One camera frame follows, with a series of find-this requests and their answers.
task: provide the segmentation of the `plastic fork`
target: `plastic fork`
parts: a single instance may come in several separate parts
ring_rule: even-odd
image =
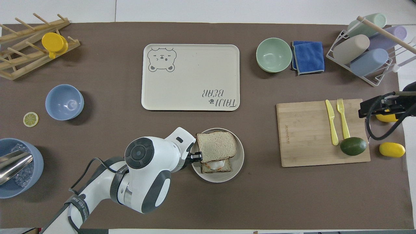
[[[349,138],[349,130],[348,130],[348,126],[347,126],[347,120],[345,119],[344,101],[342,101],[342,98],[338,98],[337,110],[341,114],[342,135],[344,136],[344,139],[347,139],[347,138]]]

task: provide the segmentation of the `bear illustration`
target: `bear illustration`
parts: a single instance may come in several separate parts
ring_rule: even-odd
[[[176,52],[173,50],[168,50],[166,48],[158,48],[154,50],[153,48],[147,54],[149,58],[150,65],[149,71],[155,72],[157,69],[166,69],[168,72],[175,70],[175,65],[173,63],[176,59]]]

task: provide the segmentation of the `bread slice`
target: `bread slice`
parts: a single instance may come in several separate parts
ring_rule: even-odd
[[[214,173],[214,172],[231,172],[231,163],[230,160],[226,159],[224,160],[224,166],[221,169],[217,169],[217,170],[212,170],[211,168],[209,168],[207,166],[207,164],[203,163],[202,164],[202,174],[204,173]]]
[[[237,153],[237,142],[229,132],[197,133],[199,151],[202,151],[201,163],[221,161]]]

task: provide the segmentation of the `light blue bowl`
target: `light blue bowl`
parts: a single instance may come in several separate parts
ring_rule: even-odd
[[[78,116],[84,108],[82,94],[72,85],[58,85],[46,96],[45,107],[56,120],[69,120]]]
[[[43,171],[42,155],[40,154],[39,150],[36,149],[36,147],[34,147],[33,145],[27,142],[24,142],[22,140],[18,140],[15,138],[0,139],[0,156],[4,156],[10,153],[13,147],[16,146],[17,144],[25,145],[33,156],[33,161],[31,162],[31,163],[34,163],[32,178],[30,178],[29,183],[24,188],[18,186],[15,182],[15,179],[11,178],[4,184],[0,185],[0,198],[14,197],[18,194],[23,193],[24,191],[32,187],[40,178],[40,175],[42,175],[42,171]]]
[[[280,38],[268,38],[260,43],[256,51],[258,65],[266,72],[276,73],[286,69],[292,61],[292,50]]]

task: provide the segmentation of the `blue towel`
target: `blue towel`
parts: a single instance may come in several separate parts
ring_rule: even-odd
[[[298,75],[325,70],[322,42],[294,41],[292,45],[293,69],[297,70]]]
[[[292,41],[292,52],[294,51],[295,45],[305,44],[305,43],[312,43],[308,41]],[[295,63],[295,54],[292,53],[292,69],[297,71],[296,63]]]

